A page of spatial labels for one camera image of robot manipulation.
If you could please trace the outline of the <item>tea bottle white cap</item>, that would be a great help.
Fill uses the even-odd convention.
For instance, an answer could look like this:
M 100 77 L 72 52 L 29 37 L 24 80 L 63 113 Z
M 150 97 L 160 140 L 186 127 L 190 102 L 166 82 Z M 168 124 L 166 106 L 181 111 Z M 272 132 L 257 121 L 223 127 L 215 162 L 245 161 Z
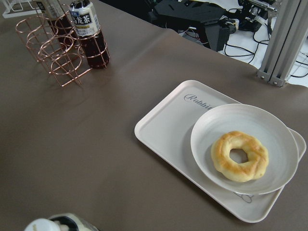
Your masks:
M 72 213 L 38 218 L 30 222 L 25 231 L 98 231 L 94 225 Z

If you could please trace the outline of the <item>white round plate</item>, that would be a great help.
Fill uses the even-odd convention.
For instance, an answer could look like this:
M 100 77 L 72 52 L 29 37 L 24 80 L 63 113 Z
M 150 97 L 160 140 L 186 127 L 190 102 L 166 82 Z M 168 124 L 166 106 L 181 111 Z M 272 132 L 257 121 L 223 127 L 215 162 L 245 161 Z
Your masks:
M 269 152 L 264 176 L 234 182 L 218 172 L 211 159 L 211 146 L 223 134 L 241 131 L 257 138 Z M 241 194 L 267 194 L 287 184 L 298 166 L 298 147 L 290 129 L 271 113 L 246 104 L 226 104 L 204 113 L 191 133 L 191 150 L 200 170 L 216 185 Z

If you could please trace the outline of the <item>aluminium frame post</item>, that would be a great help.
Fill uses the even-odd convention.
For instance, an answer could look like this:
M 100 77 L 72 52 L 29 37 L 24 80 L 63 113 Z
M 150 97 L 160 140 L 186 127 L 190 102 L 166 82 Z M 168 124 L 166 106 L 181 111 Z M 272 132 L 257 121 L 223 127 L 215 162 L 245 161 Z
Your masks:
M 257 77 L 276 87 L 284 86 L 307 36 L 308 2 L 284 0 Z

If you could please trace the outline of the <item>tea bottle in rack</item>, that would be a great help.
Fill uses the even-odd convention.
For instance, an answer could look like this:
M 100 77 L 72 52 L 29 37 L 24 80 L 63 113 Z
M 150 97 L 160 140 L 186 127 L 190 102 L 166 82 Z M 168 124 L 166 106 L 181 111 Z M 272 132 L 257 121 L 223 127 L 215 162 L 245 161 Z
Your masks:
M 78 48 L 76 34 L 66 11 L 58 0 L 35 0 L 43 17 L 64 49 Z
M 89 67 L 106 68 L 110 55 L 93 3 L 90 0 L 74 0 L 70 3 L 69 12 Z

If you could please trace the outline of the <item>cream serving tray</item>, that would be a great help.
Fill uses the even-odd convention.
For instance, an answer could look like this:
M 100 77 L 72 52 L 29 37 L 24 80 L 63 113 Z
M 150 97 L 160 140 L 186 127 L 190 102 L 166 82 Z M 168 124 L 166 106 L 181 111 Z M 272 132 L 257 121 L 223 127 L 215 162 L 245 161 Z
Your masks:
M 267 194 L 241 194 L 213 183 L 197 165 L 191 150 L 196 121 L 209 110 L 238 101 L 196 81 L 179 84 L 135 126 L 138 140 L 172 165 L 201 190 L 245 222 L 264 219 L 283 187 Z M 290 129 L 298 147 L 298 163 L 306 151 L 304 138 Z

